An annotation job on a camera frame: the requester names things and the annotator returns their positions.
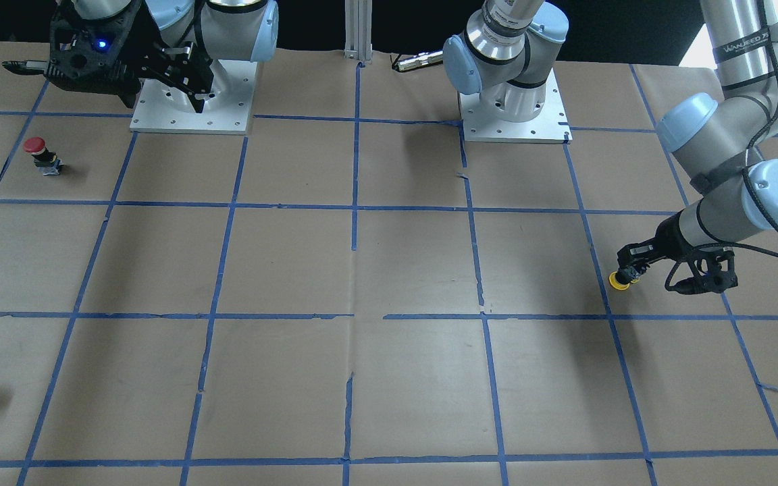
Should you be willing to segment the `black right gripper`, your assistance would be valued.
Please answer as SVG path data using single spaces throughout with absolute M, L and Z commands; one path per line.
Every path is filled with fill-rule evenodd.
M 136 13 L 118 53 L 124 92 L 138 92 L 142 79 L 160 80 L 186 96 L 195 113 L 206 102 L 199 96 L 212 90 L 212 59 L 198 43 L 167 46 L 150 13 Z

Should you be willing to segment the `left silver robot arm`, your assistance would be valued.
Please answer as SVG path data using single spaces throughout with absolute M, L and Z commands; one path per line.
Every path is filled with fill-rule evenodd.
M 757 145 L 778 134 L 778 19 L 769 1 L 703 1 L 723 100 L 700 92 L 657 123 L 662 147 L 685 170 L 700 200 L 658 225 L 649 240 L 624 246 L 609 282 L 626 290 L 658 261 L 686 263 L 691 277 L 668 290 L 720 293 L 737 284 L 734 249 L 778 233 L 778 158 Z M 442 61 L 461 95 L 488 113 L 527 122 L 540 113 L 546 81 L 569 21 L 544 1 L 486 1 L 462 33 L 445 40 Z

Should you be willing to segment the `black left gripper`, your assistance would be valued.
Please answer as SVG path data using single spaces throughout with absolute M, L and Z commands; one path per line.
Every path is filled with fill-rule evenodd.
M 650 245 L 626 245 L 617 252 L 619 275 L 640 277 L 652 263 L 670 259 L 680 261 L 690 252 L 690 243 L 683 237 L 679 217 L 664 219 L 658 225 Z

